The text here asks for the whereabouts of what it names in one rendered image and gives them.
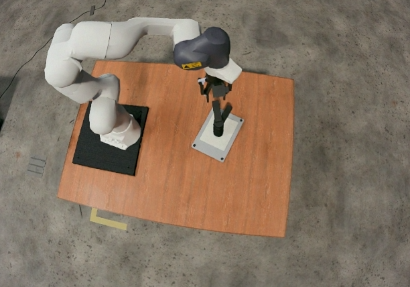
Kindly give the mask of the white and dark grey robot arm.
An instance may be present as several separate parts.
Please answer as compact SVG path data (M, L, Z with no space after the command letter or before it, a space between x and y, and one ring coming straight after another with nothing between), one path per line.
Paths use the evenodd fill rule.
M122 22L81 21L77 25L61 25L48 50L46 80L77 103L92 99L90 128L100 134L102 142L122 150L140 138L141 128L134 116L118 105L120 79L110 73L93 77L82 70L81 62L86 58L122 59L146 35L171 37L174 63L181 69L204 68L207 74L230 84L242 72L229 57L228 34L219 27L209 27L202 34L201 25L193 19L135 17Z

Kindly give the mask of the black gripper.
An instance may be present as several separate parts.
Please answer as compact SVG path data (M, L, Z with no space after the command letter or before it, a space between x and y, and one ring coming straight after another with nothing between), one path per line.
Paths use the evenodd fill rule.
M204 88L205 81L207 82L206 88ZM204 78L198 78L198 84L201 86L200 88L201 95L204 95L204 96L207 95L208 97L208 98L206 97L207 103L209 103L209 92L212 88L212 84L219 83L219 82L224 83L224 80L217 78L216 76L211 76L207 73ZM228 88L229 88L229 91L232 91L232 84L228 84Z

